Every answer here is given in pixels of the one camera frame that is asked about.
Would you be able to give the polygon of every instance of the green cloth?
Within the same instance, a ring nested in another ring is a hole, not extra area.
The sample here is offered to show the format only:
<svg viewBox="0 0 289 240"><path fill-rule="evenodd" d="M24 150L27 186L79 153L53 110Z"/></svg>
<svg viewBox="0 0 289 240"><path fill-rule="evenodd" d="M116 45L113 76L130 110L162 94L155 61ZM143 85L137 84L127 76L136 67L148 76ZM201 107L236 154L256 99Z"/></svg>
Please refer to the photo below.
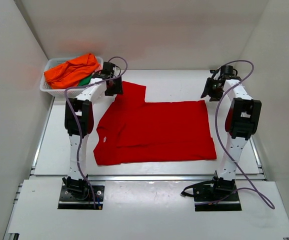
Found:
<svg viewBox="0 0 289 240"><path fill-rule="evenodd" d="M92 74L90 74L89 76L81 79L79 84L78 84L78 86L88 85L90 83L91 77L92 77Z"/></svg>

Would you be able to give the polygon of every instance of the white table surface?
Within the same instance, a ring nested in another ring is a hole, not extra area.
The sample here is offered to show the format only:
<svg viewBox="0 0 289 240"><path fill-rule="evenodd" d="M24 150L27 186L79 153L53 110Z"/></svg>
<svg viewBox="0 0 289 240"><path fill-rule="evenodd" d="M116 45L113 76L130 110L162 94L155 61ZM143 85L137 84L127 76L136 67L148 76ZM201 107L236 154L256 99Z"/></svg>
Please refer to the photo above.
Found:
<svg viewBox="0 0 289 240"><path fill-rule="evenodd" d="M199 101L208 70L128 70L123 81L147 86L146 102ZM206 98L211 136L217 153L216 160L144 162L112 166L98 166L93 150L99 137L96 127L114 97L103 96L93 105L94 129L89 136L86 153L87 173L89 175L213 175L220 164L223 150L217 140L215 130L215 110L217 102ZM218 122L220 136L226 145L227 133L225 119L231 103L228 98L222 102ZM65 101L56 98L51 110L48 125L40 148L35 175L67 175L69 169L70 142L64 127ZM259 169L250 142L243 149L240 163L247 174L258 174Z"/></svg>
<svg viewBox="0 0 289 240"><path fill-rule="evenodd" d="M105 183L103 210L57 209L61 177L25 180L9 233L19 240L283 240L289 219L275 182L255 181L275 205L240 191L242 211L195 212L189 181ZM237 187L249 187L244 180Z"/></svg>

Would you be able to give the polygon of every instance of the white plastic basket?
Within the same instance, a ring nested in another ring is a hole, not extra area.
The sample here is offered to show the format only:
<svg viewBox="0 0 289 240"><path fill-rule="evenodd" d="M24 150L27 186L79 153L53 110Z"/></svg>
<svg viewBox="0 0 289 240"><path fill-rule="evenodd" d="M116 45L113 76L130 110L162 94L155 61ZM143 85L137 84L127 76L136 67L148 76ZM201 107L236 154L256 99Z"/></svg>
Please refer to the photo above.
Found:
<svg viewBox="0 0 289 240"><path fill-rule="evenodd" d="M63 64L64 62L70 60L70 59L74 59L76 57L60 57L60 58L52 58L48 61L48 63L46 64L45 68L44 68L44 72L55 67L58 66L59 64ZM98 63L101 65L101 67L103 67L104 65L104 60L97 56L96 57ZM49 86L49 84L46 82L45 79L45 75L42 74L41 77L41 81L40 81L40 90L43 92L47 92L49 94L51 94L54 97L61 97L64 98L64 92L65 89L51 89L51 87ZM76 97L78 94L80 94L84 89L73 89L73 90L69 90L68 91L68 96L70 98L74 98Z"/></svg>

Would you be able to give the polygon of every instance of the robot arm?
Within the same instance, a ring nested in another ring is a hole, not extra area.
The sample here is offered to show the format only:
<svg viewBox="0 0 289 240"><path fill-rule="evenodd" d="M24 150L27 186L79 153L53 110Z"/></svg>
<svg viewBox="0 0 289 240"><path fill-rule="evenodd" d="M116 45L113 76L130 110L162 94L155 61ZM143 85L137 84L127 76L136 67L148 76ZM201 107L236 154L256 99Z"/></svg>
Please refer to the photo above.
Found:
<svg viewBox="0 0 289 240"><path fill-rule="evenodd" d="M223 91L226 92L239 82L238 79L226 80ZM230 91L228 97L231 106L224 125L227 132L225 149L238 163L246 143L257 130L262 104L259 100L254 100L241 84ZM236 164L224 152L222 161L214 174L214 179L218 183L214 186L215 191L219 187L222 192L232 192L235 186L236 169Z"/></svg>
<svg viewBox="0 0 289 240"><path fill-rule="evenodd" d="M111 62L104 62L103 69L94 73L90 84L99 82L101 80L111 79L116 77L116 65ZM70 103L78 117L82 130L82 145L79 150L79 166L81 172L87 177L86 169L86 152L87 141L89 134L94 128L93 104L100 97L100 95L113 96L115 94L122 94L122 78L114 81L108 80L106 82L90 86L83 90L76 98L70 98ZM88 192L88 185L83 180L77 163L77 152L80 143L80 133L72 111L68 103L65 106L64 126L67 129L70 139L70 165L67 178L63 178L67 191L79 199L84 198Z"/></svg>
<svg viewBox="0 0 289 240"><path fill-rule="evenodd" d="M224 65L216 70L212 77L207 79L201 98L208 95L211 102L218 102L224 92L241 81L240 77L233 74L233 71L234 68L230 65ZM254 100L241 84L232 89L228 97L231 106L224 126L227 132L225 149L235 162L224 152L212 181L200 182L183 190L182 196L194 197L197 202L199 200L214 202L227 198L229 195L232 201L239 199L237 192L231 195L236 189L236 164L240 160L246 143L257 130L262 104L259 100ZM185 192L189 188L193 188L193 195Z"/></svg>

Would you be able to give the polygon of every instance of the black mounting plate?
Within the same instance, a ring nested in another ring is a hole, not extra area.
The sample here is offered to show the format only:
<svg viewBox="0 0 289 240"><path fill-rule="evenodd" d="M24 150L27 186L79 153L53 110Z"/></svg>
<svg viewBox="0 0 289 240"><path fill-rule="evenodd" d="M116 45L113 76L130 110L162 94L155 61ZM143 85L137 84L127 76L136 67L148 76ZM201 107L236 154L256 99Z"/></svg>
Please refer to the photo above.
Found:
<svg viewBox="0 0 289 240"><path fill-rule="evenodd" d="M218 204L202 204L203 202L213 202L224 198L223 194L214 194L213 187L210 185L201 185L193 188L194 209L196 212L217 212L217 211L241 211L241 204L238 192L231 194Z"/></svg>
<svg viewBox="0 0 289 240"><path fill-rule="evenodd" d="M95 209L94 209L94 199L91 194L87 196L85 199L75 198L71 193L68 192L67 187L65 185L61 186L58 209L82 209L82 210L102 210L105 196L105 186L104 185L93 185L93 191L96 196L99 197L95 200Z"/></svg>

